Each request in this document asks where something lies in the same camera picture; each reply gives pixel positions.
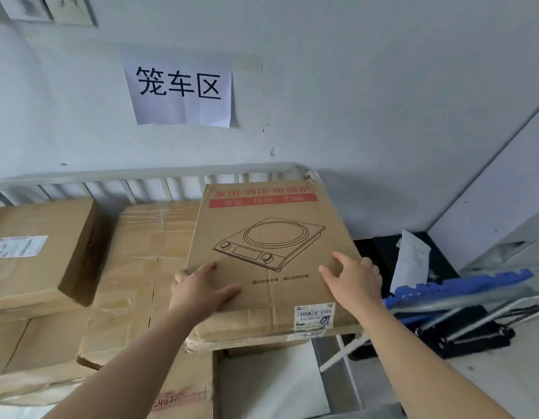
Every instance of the blue plastic strip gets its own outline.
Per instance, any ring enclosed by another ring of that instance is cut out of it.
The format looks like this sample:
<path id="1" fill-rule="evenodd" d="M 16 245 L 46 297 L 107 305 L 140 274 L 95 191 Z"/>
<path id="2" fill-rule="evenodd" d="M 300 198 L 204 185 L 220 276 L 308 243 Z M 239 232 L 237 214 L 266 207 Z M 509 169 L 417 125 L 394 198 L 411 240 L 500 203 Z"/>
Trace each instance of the blue plastic strip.
<path id="1" fill-rule="evenodd" d="M 401 301 L 422 302 L 479 294 L 495 288 L 516 285 L 532 277 L 531 270 L 522 269 L 519 272 L 497 273 L 495 276 L 479 275 L 469 278 L 447 279 L 441 285 L 431 282 L 417 284 L 416 288 L 404 286 L 397 288 L 395 295 L 385 298 L 383 302 L 388 309 L 391 309 Z"/>

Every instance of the line drawing of cooktop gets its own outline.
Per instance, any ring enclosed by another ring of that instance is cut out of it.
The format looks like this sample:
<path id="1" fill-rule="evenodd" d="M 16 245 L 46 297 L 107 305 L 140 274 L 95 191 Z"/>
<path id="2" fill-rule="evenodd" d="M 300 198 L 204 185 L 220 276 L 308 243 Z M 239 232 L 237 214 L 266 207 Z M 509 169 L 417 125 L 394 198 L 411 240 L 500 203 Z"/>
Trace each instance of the line drawing of cooktop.
<path id="1" fill-rule="evenodd" d="M 281 272 L 306 250 L 322 231 L 322 225 L 268 217 L 223 239 L 213 249 L 229 257 Z"/>

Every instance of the person's left arm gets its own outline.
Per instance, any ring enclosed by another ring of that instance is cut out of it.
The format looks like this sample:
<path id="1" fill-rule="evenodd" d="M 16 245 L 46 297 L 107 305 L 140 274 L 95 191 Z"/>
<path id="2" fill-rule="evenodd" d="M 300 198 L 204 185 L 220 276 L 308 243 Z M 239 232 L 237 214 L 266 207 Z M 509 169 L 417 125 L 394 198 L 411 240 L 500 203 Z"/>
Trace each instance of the person's left arm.
<path id="1" fill-rule="evenodd" d="M 208 263 L 189 276 L 177 272 L 167 315 L 87 378 L 45 419 L 146 418 L 192 328 L 240 291 L 239 284 L 213 290 L 207 275 L 215 266 Z"/>

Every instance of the barcode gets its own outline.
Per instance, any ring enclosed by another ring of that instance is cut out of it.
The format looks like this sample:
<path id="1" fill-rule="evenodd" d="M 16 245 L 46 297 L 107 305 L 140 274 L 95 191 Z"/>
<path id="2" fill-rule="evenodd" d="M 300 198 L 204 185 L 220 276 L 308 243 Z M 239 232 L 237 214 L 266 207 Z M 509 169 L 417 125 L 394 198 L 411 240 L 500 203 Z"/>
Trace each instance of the barcode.
<path id="1" fill-rule="evenodd" d="M 317 311 L 309 311 L 309 312 L 300 312 L 300 317 L 307 317 L 307 316 L 319 316 L 319 315 L 329 315 L 331 314 L 331 309 L 326 310 L 317 310 Z"/>

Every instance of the white wall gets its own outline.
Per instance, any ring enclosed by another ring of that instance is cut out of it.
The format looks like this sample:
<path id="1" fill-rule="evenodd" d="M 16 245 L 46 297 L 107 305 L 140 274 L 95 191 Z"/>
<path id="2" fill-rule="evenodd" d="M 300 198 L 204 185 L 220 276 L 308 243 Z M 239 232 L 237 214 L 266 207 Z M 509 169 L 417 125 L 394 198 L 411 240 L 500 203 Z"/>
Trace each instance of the white wall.
<path id="1" fill-rule="evenodd" d="M 90 1 L 96 29 L 0 25 L 0 177 L 294 161 L 353 237 L 385 235 L 427 228 L 539 105 L 539 0 Z M 137 126 L 113 42 L 263 72 L 234 72 L 231 129 Z"/>

